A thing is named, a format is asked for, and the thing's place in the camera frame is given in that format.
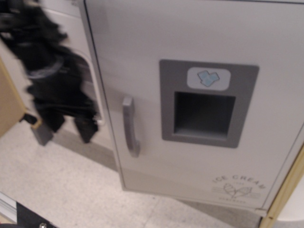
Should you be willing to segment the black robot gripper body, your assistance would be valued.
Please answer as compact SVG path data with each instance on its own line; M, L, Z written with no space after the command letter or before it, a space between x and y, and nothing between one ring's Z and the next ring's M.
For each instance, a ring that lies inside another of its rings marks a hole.
M31 81L27 91L38 114L53 111L64 117L94 119L95 104L82 88L82 61L78 55L67 53L27 61L25 69Z

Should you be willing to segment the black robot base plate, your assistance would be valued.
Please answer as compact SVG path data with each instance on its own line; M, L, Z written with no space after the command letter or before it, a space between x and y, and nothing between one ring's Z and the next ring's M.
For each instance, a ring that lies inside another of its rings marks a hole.
M53 223L33 212L19 202L17 207L17 225L23 228L57 228Z

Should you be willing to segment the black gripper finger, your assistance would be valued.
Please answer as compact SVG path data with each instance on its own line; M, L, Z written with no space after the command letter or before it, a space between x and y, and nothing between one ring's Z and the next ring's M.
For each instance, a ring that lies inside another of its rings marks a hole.
M56 133L64 124L65 118L62 114L53 111L39 113L45 124Z
M98 132L98 125L94 119L78 117L74 119L74 123L83 143L90 143L95 133Z

